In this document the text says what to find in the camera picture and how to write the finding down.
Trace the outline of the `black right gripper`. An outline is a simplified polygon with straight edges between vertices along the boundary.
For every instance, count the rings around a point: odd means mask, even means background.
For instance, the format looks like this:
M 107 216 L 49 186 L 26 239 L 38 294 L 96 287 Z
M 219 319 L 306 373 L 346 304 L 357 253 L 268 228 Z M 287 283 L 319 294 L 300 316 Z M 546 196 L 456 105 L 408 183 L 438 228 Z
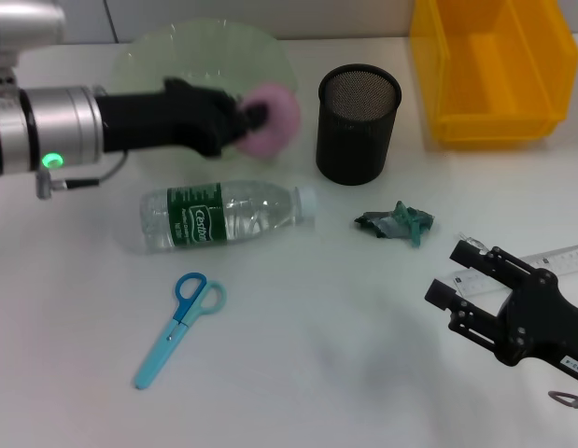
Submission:
M 433 280 L 425 301 L 450 312 L 451 331 L 492 353 L 496 349 L 497 360 L 509 367 L 533 357 L 578 381 L 578 308 L 562 296 L 553 273 L 536 270 L 496 246 L 482 255 L 464 241 L 458 242 L 450 258 L 512 290 L 498 313 L 504 324 L 499 343 L 494 315 Z

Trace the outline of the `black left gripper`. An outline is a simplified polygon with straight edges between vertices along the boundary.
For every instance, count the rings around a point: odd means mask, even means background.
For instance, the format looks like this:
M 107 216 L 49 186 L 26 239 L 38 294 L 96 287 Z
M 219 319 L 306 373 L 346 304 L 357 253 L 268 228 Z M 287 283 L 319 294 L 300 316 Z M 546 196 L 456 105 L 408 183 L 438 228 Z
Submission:
M 100 96 L 96 99 L 105 153 L 154 147 L 183 146 L 206 158 L 219 158 L 222 149 L 259 129 L 268 119 L 264 103 L 243 105 L 241 97 L 225 91 L 196 88 L 167 78 L 160 91 Z M 219 112 L 231 127 L 219 129 Z

